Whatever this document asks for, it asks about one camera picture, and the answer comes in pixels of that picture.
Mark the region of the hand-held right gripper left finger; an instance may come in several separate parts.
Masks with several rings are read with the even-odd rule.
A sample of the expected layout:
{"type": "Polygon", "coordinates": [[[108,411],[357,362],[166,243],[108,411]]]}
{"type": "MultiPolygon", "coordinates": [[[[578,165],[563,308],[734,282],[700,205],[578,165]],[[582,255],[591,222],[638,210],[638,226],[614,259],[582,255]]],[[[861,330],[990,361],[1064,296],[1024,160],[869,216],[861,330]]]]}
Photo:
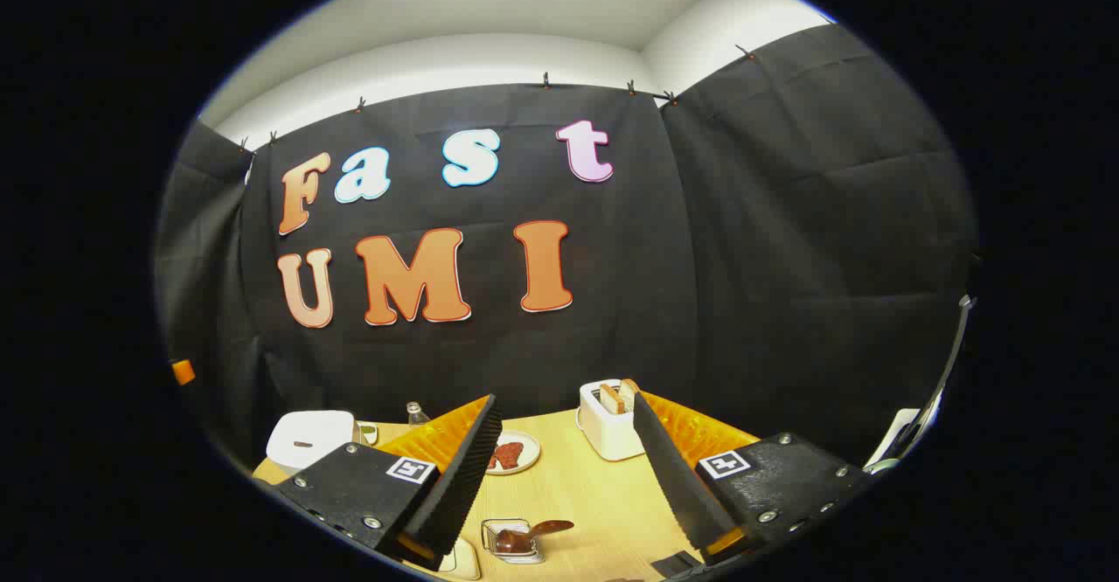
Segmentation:
{"type": "Polygon", "coordinates": [[[347,442],[275,491],[363,550],[435,571],[450,554],[504,431],[495,395],[382,447],[347,442]]]}

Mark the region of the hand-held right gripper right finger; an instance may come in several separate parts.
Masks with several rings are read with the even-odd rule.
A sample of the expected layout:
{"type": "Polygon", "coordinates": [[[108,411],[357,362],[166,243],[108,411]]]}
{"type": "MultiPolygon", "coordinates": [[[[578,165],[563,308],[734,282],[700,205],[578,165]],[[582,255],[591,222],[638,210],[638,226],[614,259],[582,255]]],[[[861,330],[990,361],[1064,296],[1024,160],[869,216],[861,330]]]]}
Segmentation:
{"type": "Polygon", "coordinates": [[[775,550],[875,482],[803,436],[758,438],[648,391],[633,398],[633,428],[705,565],[775,550]]]}

